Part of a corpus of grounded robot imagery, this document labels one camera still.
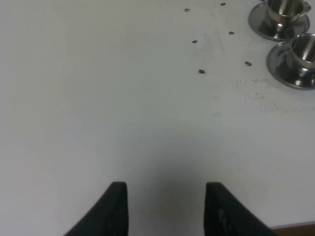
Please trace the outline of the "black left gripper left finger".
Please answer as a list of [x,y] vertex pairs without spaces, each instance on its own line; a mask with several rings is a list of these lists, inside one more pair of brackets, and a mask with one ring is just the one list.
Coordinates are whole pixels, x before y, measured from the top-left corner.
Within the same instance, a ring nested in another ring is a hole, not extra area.
[[67,236],[127,236],[129,230],[127,184],[113,182]]

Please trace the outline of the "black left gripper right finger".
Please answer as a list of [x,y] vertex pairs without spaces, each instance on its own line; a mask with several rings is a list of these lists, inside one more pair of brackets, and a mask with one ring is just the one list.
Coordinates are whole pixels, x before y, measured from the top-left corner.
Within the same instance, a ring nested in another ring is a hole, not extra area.
[[254,216],[219,182],[206,184],[204,207],[206,236],[274,236],[275,233]]

